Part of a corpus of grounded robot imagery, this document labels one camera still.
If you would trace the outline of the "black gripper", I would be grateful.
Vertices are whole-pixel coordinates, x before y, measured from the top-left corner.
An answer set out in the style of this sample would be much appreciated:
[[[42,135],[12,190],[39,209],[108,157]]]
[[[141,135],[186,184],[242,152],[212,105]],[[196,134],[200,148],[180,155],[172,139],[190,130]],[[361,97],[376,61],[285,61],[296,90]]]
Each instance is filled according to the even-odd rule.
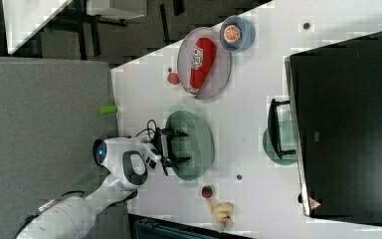
[[[161,129],[160,127],[158,127],[155,130],[152,143],[155,146],[156,150],[161,155],[160,162],[164,167],[178,167],[184,162],[187,162],[188,160],[190,160],[191,157],[186,156],[186,157],[178,157],[173,159],[168,158],[169,157],[168,141],[170,139],[170,136],[183,137],[183,136],[187,136],[187,133],[172,127],[164,128],[164,129]]]

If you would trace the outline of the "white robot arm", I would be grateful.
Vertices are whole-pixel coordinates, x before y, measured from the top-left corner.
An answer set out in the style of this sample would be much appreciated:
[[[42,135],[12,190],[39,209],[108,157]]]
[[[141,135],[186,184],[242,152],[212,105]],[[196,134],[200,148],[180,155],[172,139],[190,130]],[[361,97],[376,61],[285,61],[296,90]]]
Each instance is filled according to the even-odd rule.
[[[151,140],[114,137],[96,140],[97,165],[108,170],[101,186],[87,197],[64,194],[45,203],[21,226],[14,239],[84,239],[96,217],[114,203],[128,200],[157,165],[171,167],[177,157],[171,141],[188,134],[174,128],[157,129]]]

